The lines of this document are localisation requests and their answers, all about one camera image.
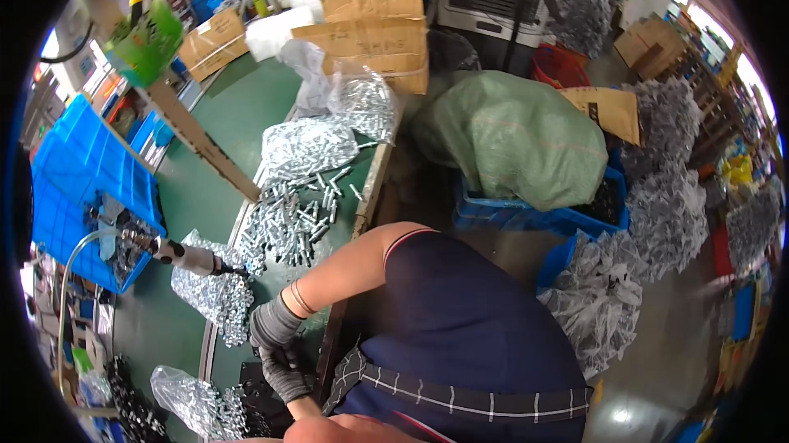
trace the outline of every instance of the red plastic basket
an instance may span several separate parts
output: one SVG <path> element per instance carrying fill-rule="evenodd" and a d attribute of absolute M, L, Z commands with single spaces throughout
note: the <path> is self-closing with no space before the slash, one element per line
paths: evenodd
<path fill-rule="evenodd" d="M 554 89 L 591 85 L 581 64 L 566 49 L 540 44 L 532 56 L 532 80 L 547 83 Z"/>

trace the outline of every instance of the woman's arm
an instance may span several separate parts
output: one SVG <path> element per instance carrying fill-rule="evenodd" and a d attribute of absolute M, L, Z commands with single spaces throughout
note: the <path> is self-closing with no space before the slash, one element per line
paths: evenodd
<path fill-rule="evenodd" d="M 383 258 L 392 243 L 410 231 L 427 228 L 414 222 L 396 222 L 365 232 L 297 281 L 295 287 L 301 299 L 310 309 L 318 311 L 383 285 L 386 282 Z M 293 288 L 285 288 L 281 294 L 294 314 L 301 318 L 310 316 L 294 297 Z"/>

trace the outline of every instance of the clear plastic tube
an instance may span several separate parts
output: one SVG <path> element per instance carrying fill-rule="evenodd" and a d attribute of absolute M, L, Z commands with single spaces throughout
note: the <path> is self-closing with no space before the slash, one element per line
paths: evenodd
<path fill-rule="evenodd" d="M 74 251 L 69 256 L 69 261 L 65 264 L 65 271 L 63 272 L 63 280 L 60 283 L 60 320 L 58 321 L 58 388 L 60 393 L 64 395 L 63 391 L 63 322 L 65 321 L 65 285 L 68 283 L 69 276 L 71 275 L 71 265 L 74 264 L 76 256 L 82 251 L 82 248 L 87 244 L 103 235 L 114 234 L 121 235 L 121 231 L 115 228 L 104 228 L 98 231 L 93 231 L 80 240 L 74 247 Z"/>

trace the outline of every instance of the electrical cable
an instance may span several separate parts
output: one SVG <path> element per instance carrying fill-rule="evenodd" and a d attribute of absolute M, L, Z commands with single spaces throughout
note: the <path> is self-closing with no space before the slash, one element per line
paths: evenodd
<path fill-rule="evenodd" d="M 74 246 L 74 251 L 71 252 L 71 256 L 69 256 L 69 260 L 65 264 L 63 280 L 60 283 L 60 319 L 58 320 L 58 388 L 60 389 L 60 393 L 62 395 L 65 395 L 63 391 L 63 322 L 65 321 L 65 308 L 67 308 L 65 304 L 65 285 L 68 283 L 69 275 L 71 275 L 71 265 L 74 264 L 74 260 L 80 251 L 82 251 L 82 248 L 84 248 L 89 242 L 95 240 L 96 238 L 107 234 L 120 236 L 121 232 L 115 228 L 104 228 L 91 232 L 82 238 L 76 244 L 76 246 Z"/>
<path fill-rule="evenodd" d="M 41 63 L 54 64 L 54 63 L 63 63 L 64 61 L 68 61 L 68 60 L 74 58 L 74 56 L 76 56 L 77 54 L 80 53 L 80 51 L 82 51 L 82 49 L 85 47 L 85 44 L 88 43 L 88 39 L 90 39 L 90 37 L 91 37 L 91 32 L 93 32 L 93 21 L 92 20 L 88 23 L 88 31 L 85 32 L 85 36 L 82 38 L 82 42 L 78 46 L 76 46 L 74 48 L 74 51 L 72 51 L 69 54 L 64 54 L 62 56 L 58 56 L 56 58 L 45 58 L 45 57 L 41 56 L 39 58 L 39 61 L 41 61 Z"/>

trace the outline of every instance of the bracelet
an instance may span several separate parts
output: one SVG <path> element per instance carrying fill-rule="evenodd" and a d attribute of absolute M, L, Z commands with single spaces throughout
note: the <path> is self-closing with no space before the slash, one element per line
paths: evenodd
<path fill-rule="evenodd" d="M 298 302 L 298 305 L 301 307 L 301 309 L 303 309 L 307 313 L 310 314 L 317 313 L 317 311 L 307 306 L 307 303 L 301 298 L 301 293 L 299 293 L 298 291 L 298 286 L 296 285 L 296 282 L 298 282 L 298 280 L 294 280 L 293 282 L 291 282 L 291 293 L 293 293 L 293 298 L 296 300 L 296 302 Z"/>

